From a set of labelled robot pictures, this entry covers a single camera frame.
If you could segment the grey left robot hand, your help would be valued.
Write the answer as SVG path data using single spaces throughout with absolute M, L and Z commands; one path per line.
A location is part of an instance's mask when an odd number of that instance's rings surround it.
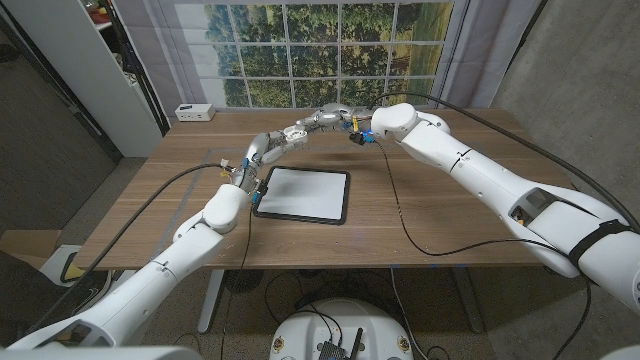
M 232 184 L 250 193 L 259 171 L 264 165 L 276 162 L 284 154 L 301 148 L 308 141 L 308 133 L 293 126 L 283 130 L 259 133 L 250 143 L 241 167 L 232 173 Z

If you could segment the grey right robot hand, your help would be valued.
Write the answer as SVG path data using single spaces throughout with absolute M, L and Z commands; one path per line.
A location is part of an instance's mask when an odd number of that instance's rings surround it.
M 323 105 L 310 116 L 298 120 L 296 130 L 304 130 L 308 134 L 336 131 L 347 133 L 349 139 L 358 144 L 375 142 L 371 130 L 373 111 L 370 109 L 352 108 L 344 104 L 329 103 Z

